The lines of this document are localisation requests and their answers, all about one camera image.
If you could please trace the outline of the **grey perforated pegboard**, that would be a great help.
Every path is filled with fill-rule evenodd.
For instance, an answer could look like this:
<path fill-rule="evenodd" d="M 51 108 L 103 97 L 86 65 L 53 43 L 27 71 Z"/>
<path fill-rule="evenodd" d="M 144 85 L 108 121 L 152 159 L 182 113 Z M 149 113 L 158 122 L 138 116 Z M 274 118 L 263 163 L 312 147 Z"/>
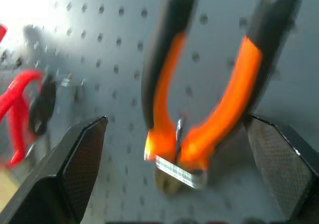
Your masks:
<path fill-rule="evenodd" d="M 55 145 L 67 129 L 106 115 L 109 123 L 97 181 L 81 224 L 155 221 L 242 224 L 282 222 L 239 127 L 212 158 L 208 187 L 168 197 L 144 160 L 147 129 L 141 108 L 143 57 L 161 0 L 0 0 L 7 34 L 0 54 L 21 68 L 85 79 L 58 87 L 49 123 Z M 168 110 L 197 125 L 220 101 L 257 0 L 197 0 L 191 30 L 170 85 Z"/>

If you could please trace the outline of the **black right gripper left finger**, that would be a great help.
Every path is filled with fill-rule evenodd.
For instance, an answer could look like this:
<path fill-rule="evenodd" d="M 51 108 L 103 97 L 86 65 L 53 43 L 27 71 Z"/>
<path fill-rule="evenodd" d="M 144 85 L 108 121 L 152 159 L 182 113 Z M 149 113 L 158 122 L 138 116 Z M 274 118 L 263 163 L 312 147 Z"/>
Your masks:
<path fill-rule="evenodd" d="M 0 212 L 0 224 L 80 224 L 98 172 L 105 115 L 70 127 Z"/>

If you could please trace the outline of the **red handled pliers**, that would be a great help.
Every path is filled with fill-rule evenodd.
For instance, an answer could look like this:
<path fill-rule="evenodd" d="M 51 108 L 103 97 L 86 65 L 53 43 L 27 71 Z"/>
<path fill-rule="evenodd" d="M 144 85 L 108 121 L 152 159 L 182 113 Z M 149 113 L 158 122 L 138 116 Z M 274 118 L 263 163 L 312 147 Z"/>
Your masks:
<path fill-rule="evenodd" d="M 7 90 L 0 95 L 0 121 L 7 116 L 7 126 L 13 149 L 12 158 L 5 164 L 11 168 L 19 164 L 26 156 L 24 131 L 28 126 L 28 103 L 23 93 L 25 88 L 34 81 L 40 82 L 43 73 L 36 69 L 28 69 L 16 75 Z"/>

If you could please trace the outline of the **black tape roll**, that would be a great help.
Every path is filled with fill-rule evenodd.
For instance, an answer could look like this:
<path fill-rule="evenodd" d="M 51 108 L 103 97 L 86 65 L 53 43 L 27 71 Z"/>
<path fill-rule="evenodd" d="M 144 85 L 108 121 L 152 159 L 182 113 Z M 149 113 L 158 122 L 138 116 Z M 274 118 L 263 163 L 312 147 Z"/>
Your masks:
<path fill-rule="evenodd" d="M 53 75 L 45 75 L 40 84 L 39 93 L 28 109 L 28 129 L 35 136 L 42 136 L 47 131 L 56 102 L 56 81 Z"/>

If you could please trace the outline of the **metal pegboard hook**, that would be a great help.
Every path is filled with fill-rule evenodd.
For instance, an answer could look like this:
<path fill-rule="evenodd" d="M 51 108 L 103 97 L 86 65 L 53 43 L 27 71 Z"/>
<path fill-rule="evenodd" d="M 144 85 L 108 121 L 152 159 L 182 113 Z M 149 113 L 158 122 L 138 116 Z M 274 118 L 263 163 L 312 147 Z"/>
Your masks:
<path fill-rule="evenodd" d="M 75 81 L 70 78 L 64 78 L 60 81 L 60 85 L 64 87 L 82 87 L 84 85 L 85 79 L 81 81 Z"/>

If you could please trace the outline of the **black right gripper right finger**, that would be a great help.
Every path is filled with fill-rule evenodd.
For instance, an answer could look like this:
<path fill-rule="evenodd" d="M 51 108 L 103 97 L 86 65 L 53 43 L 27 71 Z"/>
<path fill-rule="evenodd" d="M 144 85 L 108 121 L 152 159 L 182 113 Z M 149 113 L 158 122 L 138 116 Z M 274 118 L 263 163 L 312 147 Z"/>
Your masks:
<path fill-rule="evenodd" d="M 290 224 L 319 224 L 319 152 L 290 125 L 249 114 L 244 120 L 256 166 Z"/>

